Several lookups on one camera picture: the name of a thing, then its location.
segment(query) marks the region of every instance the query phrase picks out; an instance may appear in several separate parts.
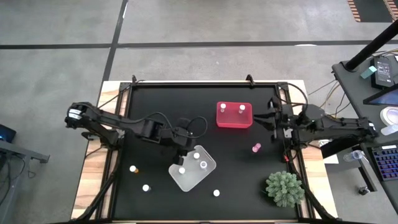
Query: wooden table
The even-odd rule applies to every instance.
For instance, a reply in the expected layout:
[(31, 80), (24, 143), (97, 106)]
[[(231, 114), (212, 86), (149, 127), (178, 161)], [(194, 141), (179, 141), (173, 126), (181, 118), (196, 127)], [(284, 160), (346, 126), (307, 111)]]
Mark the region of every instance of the wooden table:
[[(122, 81), (104, 82), (101, 89), (101, 95), (99, 97), (98, 105), (102, 105), (103, 103), (110, 100), (112, 97), (116, 96), (119, 93), (119, 85), (121, 82)], [(248, 82), (248, 81), (228, 81), (228, 82)], [(303, 80), (261, 80), (256, 82), (289, 82), (297, 85), (306, 93)], [(292, 102), (296, 103), (305, 102), (305, 99), (302, 96), (301, 92), (299, 92), (297, 89), (290, 87), (289, 93)], [(110, 113), (114, 113), (116, 107), (116, 101), (117, 99), (114, 99), (113, 101), (102, 107), (101, 109), (108, 111)], [(122, 104), (120, 109), (121, 115), (124, 115), (126, 109), (125, 108), (126, 101), (127, 101), (127, 94), (123, 95), (122, 98)], [(295, 114), (298, 114), (300, 111), (301, 111), (300, 106), (296, 106), (294, 108)], [(86, 153), (88, 154), (99, 147), (100, 147), (99, 140), (90, 141), (88, 143)], [(302, 150), (302, 154), (304, 159), (305, 170), (307, 173), (307, 179), (311, 191), (316, 196), (318, 201), (325, 207), (328, 213), (330, 213), (334, 217), (337, 217), (335, 202), (333, 200), (333, 195), (331, 193), (328, 175), (326, 173), (325, 164), (323, 163), (323, 157), (321, 151), (317, 148), (308, 147)], [(117, 152), (114, 151), (112, 156), (111, 169), (114, 166), (116, 155)], [(71, 218), (79, 217), (85, 211), (86, 207), (93, 201), (95, 195), (100, 191), (101, 180), (103, 178), (103, 172), (105, 167), (105, 159), (106, 159), (106, 149), (100, 149), (98, 152), (93, 153), (92, 155), (90, 155), (88, 158), (85, 159)], [(296, 168), (299, 169), (297, 159), (294, 162)], [(111, 188), (109, 188), (105, 196), (103, 204), (103, 212), (102, 212), (103, 218), (106, 218), (108, 214), (110, 191)], [(301, 206), (302, 206), (303, 216), (309, 217), (307, 204), (305, 200), (302, 202)]]

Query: gray floor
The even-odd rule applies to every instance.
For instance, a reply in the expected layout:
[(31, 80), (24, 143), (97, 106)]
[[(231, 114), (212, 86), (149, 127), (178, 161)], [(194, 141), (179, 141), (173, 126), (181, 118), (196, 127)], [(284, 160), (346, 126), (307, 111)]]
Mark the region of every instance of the gray floor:
[[(0, 0), (0, 44), (110, 43), (121, 0)], [(357, 23), (345, 0), (130, 1), (119, 43), (185, 41), (369, 40), (387, 23)], [(363, 46), (118, 49), (110, 80), (302, 79), (311, 92), (333, 79), (331, 66)], [(65, 128), (74, 101), (96, 103), (108, 49), (0, 50), (0, 123), (18, 131), (16, 144), (51, 154), (33, 163), (13, 223), (69, 219), (87, 142)], [(322, 104), (328, 89), (310, 96)], [(326, 111), (334, 113), (338, 90)], [(355, 116), (349, 106), (341, 116)], [(329, 173), (339, 217), (396, 223), (378, 184), (359, 196), (357, 170)]]

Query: monitor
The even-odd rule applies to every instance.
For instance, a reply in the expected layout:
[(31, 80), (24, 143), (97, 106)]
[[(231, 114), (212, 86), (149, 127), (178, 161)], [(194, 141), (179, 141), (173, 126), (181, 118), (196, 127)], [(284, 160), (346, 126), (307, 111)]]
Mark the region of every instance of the monitor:
[(363, 104), (398, 106), (398, 84), (366, 98), (363, 100)]

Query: potted succulent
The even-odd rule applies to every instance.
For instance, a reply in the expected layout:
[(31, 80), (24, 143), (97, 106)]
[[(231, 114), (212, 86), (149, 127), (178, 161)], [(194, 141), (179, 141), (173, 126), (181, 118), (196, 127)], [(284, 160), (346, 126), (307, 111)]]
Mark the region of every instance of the potted succulent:
[(268, 196), (274, 198), (279, 207), (294, 207), (304, 199), (304, 189), (301, 188), (301, 180), (297, 180), (295, 174), (286, 171), (271, 174), (266, 180)]

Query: power adapter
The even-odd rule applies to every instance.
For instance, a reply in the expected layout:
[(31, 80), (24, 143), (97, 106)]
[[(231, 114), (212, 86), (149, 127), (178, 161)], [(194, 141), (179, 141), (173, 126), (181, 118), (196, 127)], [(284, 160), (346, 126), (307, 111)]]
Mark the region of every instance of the power adapter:
[(388, 58), (374, 57), (371, 60), (371, 65), (377, 69), (371, 76), (373, 88), (382, 90), (394, 84), (391, 79), (391, 62)]

